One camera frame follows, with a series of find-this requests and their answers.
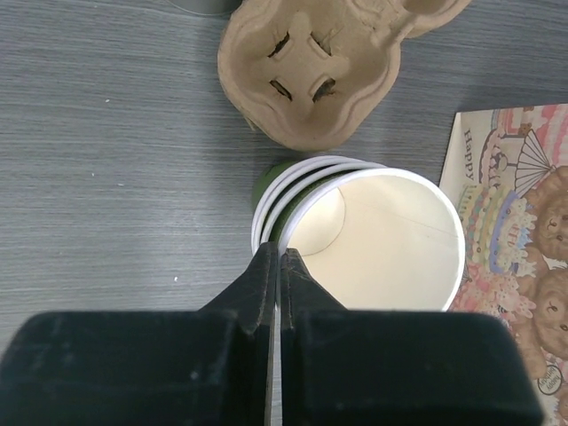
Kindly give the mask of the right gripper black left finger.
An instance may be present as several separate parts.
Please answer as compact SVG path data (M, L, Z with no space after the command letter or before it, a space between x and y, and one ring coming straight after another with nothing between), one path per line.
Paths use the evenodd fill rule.
M279 254L196 311L42 312L1 359L4 425L267 425Z

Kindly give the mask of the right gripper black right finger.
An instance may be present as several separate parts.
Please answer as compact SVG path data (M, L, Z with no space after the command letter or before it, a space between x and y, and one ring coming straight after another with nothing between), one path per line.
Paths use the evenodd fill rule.
M286 425L540 425L509 331L467 312L354 311L280 260Z

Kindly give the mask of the stacked green paper cups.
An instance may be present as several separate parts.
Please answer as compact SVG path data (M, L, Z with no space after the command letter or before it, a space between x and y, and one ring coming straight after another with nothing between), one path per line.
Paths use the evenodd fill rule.
M283 162L266 170L253 186L250 247L277 241L295 205L312 189L352 171L381 168L382 164L340 155L314 156Z

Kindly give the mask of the bear print paper bag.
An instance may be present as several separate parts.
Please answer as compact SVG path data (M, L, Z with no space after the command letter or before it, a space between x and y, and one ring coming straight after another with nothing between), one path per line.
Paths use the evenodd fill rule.
M567 410L567 107L461 112L440 181L466 267L456 311L501 320L529 376Z

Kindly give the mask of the brown pulp cup carrier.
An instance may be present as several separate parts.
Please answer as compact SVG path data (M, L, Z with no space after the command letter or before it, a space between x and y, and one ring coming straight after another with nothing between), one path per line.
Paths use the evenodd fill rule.
M453 20L463 1L256 1L222 34L226 97L275 142L303 152L343 144L398 77L401 45Z

